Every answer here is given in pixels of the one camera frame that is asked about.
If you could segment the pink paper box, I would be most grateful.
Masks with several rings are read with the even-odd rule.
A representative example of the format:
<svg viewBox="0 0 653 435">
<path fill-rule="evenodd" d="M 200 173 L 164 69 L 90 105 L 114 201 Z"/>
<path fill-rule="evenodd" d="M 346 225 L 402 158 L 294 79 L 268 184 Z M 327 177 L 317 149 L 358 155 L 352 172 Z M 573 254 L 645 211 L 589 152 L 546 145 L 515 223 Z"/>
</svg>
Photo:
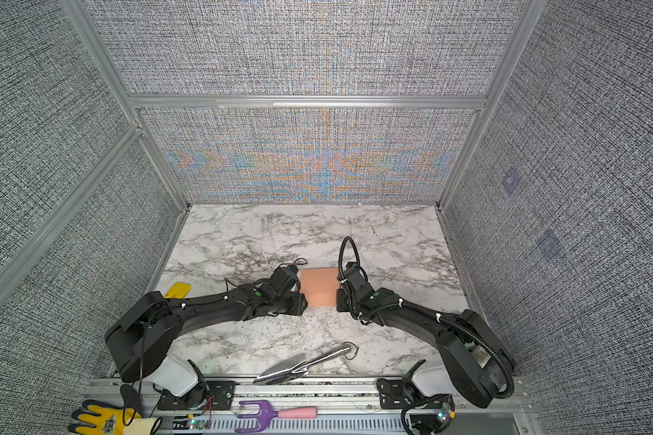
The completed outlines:
<svg viewBox="0 0 653 435">
<path fill-rule="evenodd" d="M 306 297 L 309 308 L 337 306 L 337 268 L 307 268 L 299 272 L 300 293 Z"/>
</svg>

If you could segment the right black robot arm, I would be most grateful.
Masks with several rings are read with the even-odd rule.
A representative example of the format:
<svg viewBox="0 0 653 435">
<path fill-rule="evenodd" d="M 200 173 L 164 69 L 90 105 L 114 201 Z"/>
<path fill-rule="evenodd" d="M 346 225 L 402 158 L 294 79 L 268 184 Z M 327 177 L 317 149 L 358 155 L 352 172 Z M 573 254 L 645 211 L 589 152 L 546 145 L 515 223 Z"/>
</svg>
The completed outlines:
<svg viewBox="0 0 653 435">
<path fill-rule="evenodd" d="M 338 269 L 337 310 L 363 326 L 401 330 L 433 346 L 455 389 L 468 402 L 486 408 L 515 393 L 515 360 L 475 311 L 459 315 L 420 306 L 394 291 L 373 288 L 363 268 L 349 262 Z"/>
</svg>

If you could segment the metal garden trowel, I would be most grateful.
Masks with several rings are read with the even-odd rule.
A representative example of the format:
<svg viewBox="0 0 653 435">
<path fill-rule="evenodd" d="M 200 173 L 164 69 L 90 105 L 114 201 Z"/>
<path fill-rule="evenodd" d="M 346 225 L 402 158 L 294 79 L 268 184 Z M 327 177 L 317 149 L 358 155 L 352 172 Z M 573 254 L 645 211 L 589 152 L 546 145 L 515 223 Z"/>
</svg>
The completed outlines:
<svg viewBox="0 0 653 435">
<path fill-rule="evenodd" d="M 355 357 L 358 353 L 358 347 L 352 342 L 344 342 L 339 344 L 336 348 L 328 350 L 326 353 L 321 353 L 312 359 L 308 359 L 304 353 L 293 355 L 270 368 L 266 369 L 263 373 L 255 378 L 253 384 L 255 385 L 277 385 L 286 384 L 294 380 L 307 376 L 309 369 L 318 364 L 332 361 L 340 357 L 347 357 L 352 355 Z"/>
</svg>

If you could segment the yellow handled tool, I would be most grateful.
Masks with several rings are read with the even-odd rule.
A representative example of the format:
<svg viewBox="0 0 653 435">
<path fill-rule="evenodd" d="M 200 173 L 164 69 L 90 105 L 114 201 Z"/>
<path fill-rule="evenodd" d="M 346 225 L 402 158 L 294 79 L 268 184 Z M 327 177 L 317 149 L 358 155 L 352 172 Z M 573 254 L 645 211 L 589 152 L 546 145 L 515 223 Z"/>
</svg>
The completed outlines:
<svg viewBox="0 0 653 435">
<path fill-rule="evenodd" d="M 192 290 L 192 286 L 188 283 L 177 282 L 164 295 L 168 299 L 183 299 Z"/>
</svg>

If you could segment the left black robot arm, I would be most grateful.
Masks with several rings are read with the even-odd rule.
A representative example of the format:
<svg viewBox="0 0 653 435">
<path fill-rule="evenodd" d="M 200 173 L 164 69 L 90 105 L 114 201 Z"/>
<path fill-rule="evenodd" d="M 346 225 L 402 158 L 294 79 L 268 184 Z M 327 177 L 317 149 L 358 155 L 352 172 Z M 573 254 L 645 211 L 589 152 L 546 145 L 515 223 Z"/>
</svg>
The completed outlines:
<svg viewBox="0 0 653 435">
<path fill-rule="evenodd" d="M 183 409 L 201 409 L 211 391 L 199 367 L 170 353 L 182 335 L 221 323 L 276 315 L 300 316 L 308 307 L 300 293 L 299 267 L 278 266 L 269 278 L 238 285 L 222 294 L 166 298 L 144 295 L 104 336 L 124 382 L 148 381 Z"/>
</svg>

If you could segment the yellow black work glove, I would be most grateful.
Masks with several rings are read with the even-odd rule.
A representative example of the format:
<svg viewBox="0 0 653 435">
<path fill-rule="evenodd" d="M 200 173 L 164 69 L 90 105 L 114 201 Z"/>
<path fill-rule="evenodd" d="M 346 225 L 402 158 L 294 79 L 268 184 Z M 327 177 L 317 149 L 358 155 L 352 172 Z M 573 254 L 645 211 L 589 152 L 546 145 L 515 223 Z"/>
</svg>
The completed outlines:
<svg viewBox="0 0 653 435">
<path fill-rule="evenodd" d="M 84 401 L 72 418 L 68 431 L 83 435 L 151 435 L 163 423 L 162 418 L 143 418 L 135 409 L 95 400 Z"/>
</svg>

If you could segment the purple pink hand rake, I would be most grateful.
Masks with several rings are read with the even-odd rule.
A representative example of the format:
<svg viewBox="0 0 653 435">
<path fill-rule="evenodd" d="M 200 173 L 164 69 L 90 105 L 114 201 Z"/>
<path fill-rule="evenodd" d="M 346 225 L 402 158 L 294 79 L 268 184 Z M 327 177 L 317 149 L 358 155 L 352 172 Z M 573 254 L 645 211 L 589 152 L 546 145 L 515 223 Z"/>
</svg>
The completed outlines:
<svg viewBox="0 0 653 435">
<path fill-rule="evenodd" d="M 284 420 L 315 420 L 319 416 L 317 407 L 301 407 L 287 410 L 276 410 L 267 400 L 240 401 L 241 406 L 257 406 L 258 410 L 250 414 L 238 414 L 240 420 L 254 420 L 255 423 L 249 428 L 235 429 L 238 434 L 253 434 L 266 431 L 270 424 L 276 419 Z"/>
</svg>

